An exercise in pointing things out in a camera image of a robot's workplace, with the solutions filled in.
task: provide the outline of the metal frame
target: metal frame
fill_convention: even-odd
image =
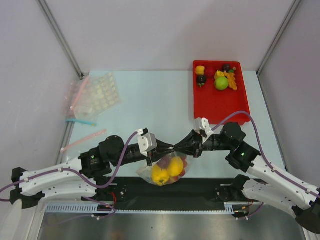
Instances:
[[[266,54],[264,55],[262,62],[259,65],[259,68],[257,69],[257,76],[259,77],[261,72],[264,70],[266,63],[268,62],[270,56],[272,55],[272,53],[274,52],[274,50],[276,49],[280,39],[282,38],[284,32],[286,31],[287,27],[289,26],[291,20],[293,19],[294,15],[296,14],[297,10],[299,9],[299,7],[301,6],[301,3],[304,0],[294,0],[294,2],[292,3],[289,11],[287,12],[278,32],[276,33],[268,51],[266,52]]]
[[[266,109],[268,111],[269,118],[271,119],[272,128],[273,128],[273,131],[275,133],[274,134],[275,135],[275,140],[276,140],[276,142],[278,144],[278,147],[279,147],[279,150],[280,150],[280,154],[281,154],[281,157],[282,157],[282,161],[284,163],[285,170],[287,170],[290,173],[291,172],[290,165],[287,164],[288,157],[287,157],[286,153],[284,152],[284,146],[283,146],[282,141],[281,141],[281,139],[279,137],[280,134],[279,134],[278,127],[276,126],[274,118],[272,117],[272,114],[270,113],[269,99],[268,99],[267,94],[266,94],[266,89],[265,89],[262,81],[260,80],[259,76],[258,76],[258,80],[259,80],[260,88],[261,88],[262,95],[263,95],[263,98],[264,98],[264,101],[265,101]]]
[[[71,64],[72,68],[76,72],[76,74],[79,77],[79,79],[82,80],[83,77],[86,74],[84,74],[81,71],[80,66],[79,66],[79,64],[78,64],[78,62],[77,62],[77,60],[76,60],[76,58],[75,58],[70,46],[69,46],[69,44],[67,43],[66,38],[64,37],[64,35],[63,35],[63,33],[62,33],[62,31],[61,31],[56,19],[54,18],[54,16],[53,16],[53,14],[52,14],[52,12],[51,12],[46,0],[36,0],[36,2],[38,3],[42,13],[44,14],[44,17],[46,18],[48,24],[50,25],[50,27],[52,29],[52,32],[56,36],[56,38],[57,38],[62,50],[64,51],[66,57],[68,58],[68,60],[69,60],[69,62]],[[268,48],[265,56],[263,57],[263,60],[261,61],[260,65],[259,65],[259,68],[256,71],[258,78],[261,75],[261,72],[263,71],[266,63],[270,59],[270,57],[271,57],[272,53],[274,52],[275,48],[277,47],[277,45],[278,45],[281,37],[283,36],[285,30],[287,29],[287,27],[289,26],[291,20],[293,19],[295,13],[297,12],[298,8],[301,6],[302,2],[303,2],[303,0],[294,0],[293,1],[293,3],[291,5],[287,15],[285,16],[285,18],[284,18],[284,20],[283,20],[283,22],[282,22],[277,34],[276,34],[276,36],[274,37],[270,47]],[[279,137],[278,137],[279,136],[279,132],[277,131],[277,128],[274,125],[274,121],[273,121],[272,115],[270,114],[270,111],[269,111],[269,108],[268,108],[268,99],[266,98],[264,87],[263,87],[261,81],[259,81],[259,82],[260,82],[260,86],[261,86],[262,93],[263,93],[263,96],[264,96],[264,100],[265,100],[266,105],[267,105],[267,110],[268,110],[269,116],[271,118],[272,126],[273,126],[273,129],[275,131],[276,140],[277,140],[279,148],[280,148],[282,159],[284,160],[284,163],[286,164],[286,162],[285,162],[286,156],[283,153],[283,147],[282,147],[281,141],[279,140]],[[60,149],[69,144],[69,141],[70,141],[70,138],[71,138],[71,135],[72,135],[72,131],[73,131],[73,127],[74,127],[74,123],[73,122],[66,123],[64,135],[62,137],[61,144],[60,144]],[[55,164],[56,165],[61,164],[62,160],[63,160],[63,154],[60,153],[60,151],[59,151],[58,154],[57,154],[56,160],[55,160]],[[34,211],[33,219],[30,221],[30,223],[31,223],[30,224],[30,228],[29,228],[29,231],[28,231],[28,235],[26,236],[25,239],[34,240],[34,239],[38,238],[46,208],[47,208],[47,206],[44,205],[43,203],[41,203],[41,204],[39,204],[37,206],[37,208]],[[305,234],[307,240],[311,240],[311,239],[312,240],[317,240],[317,239],[319,239],[315,234],[310,233],[310,232],[306,231],[305,229],[303,231],[304,231],[304,234]]]
[[[71,51],[71,48],[70,48],[69,44],[67,43],[66,38],[64,37],[64,35],[63,35],[55,17],[53,16],[46,0],[36,0],[36,2],[38,3],[42,13],[44,14],[45,19],[47,20],[54,35],[56,36],[58,42],[60,43],[60,46],[62,47],[62,50],[64,51],[66,57],[70,61],[71,66],[73,67],[73,69],[76,72],[76,74],[78,75],[78,77],[80,79],[82,79],[84,74],[82,73],[82,71],[79,67],[79,64],[78,64],[73,52]]]

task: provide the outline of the red tray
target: red tray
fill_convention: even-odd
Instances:
[[[231,88],[220,91],[215,88],[215,79],[208,78],[203,87],[196,83],[196,67],[213,67],[215,71],[222,71],[224,64],[230,64],[231,68],[236,67],[235,82],[238,90]],[[199,61],[193,62],[193,101],[194,118],[206,118],[210,124],[218,124],[223,119],[237,111],[246,111],[250,114],[244,76],[242,75],[240,62],[237,61]],[[243,125],[250,119],[243,114],[231,118],[229,122],[237,122]]]

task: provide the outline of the light blue table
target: light blue table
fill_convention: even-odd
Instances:
[[[91,72],[92,76],[103,75],[104,71]],[[106,136],[118,135],[124,142],[137,129],[148,128],[156,138],[176,144],[193,129],[193,74],[191,71],[115,71],[122,103],[101,114],[97,127],[76,123],[70,143],[82,139],[99,130],[107,129],[107,134],[82,146],[87,152]],[[284,163],[276,141],[266,103],[254,71],[243,72],[250,112],[259,130],[262,146],[269,161],[284,169]],[[251,123],[242,126],[245,141],[258,149],[256,135]],[[69,151],[69,156],[78,153]],[[241,171],[235,170],[225,160],[228,152],[204,152],[195,158],[186,178],[234,178]],[[136,171],[145,161],[122,166],[119,177],[138,177]]]

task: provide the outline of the plastic bag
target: plastic bag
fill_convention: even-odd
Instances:
[[[145,164],[136,173],[149,184],[164,186],[181,179],[190,169],[193,158],[179,152],[173,152],[148,166]]]
[[[69,118],[96,122],[101,113],[120,103],[115,76],[112,72],[87,76],[76,84],[71,102]]]

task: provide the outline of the yellow fruit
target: yellow fruit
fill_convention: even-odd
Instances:
[[[204,66],[197,66],[195,68],[196,75],[205,75],[205,67]]]
[[[224,72],[224,75],[228,79],[229,88],[233,89],[234,91],[237,91],[238,87],[237,87],[237,83],[236,83],[235,74],[234,73],[226,73],[226,72]]]
[[[217,80],[217,78],[224,77],[225,74],[222,71],[216,71],[214,75],[214,79]]]
[[[155,184],[161,186],[169,181],[170,176],[168,174],[167,169],[162,169],[156,164],[151,169],[151,179]]]
[[[170,177],[179,176],[184,170],[184,162],[181,157],[175,156],[171,159],[171,162],[167,168],[168,174]]]

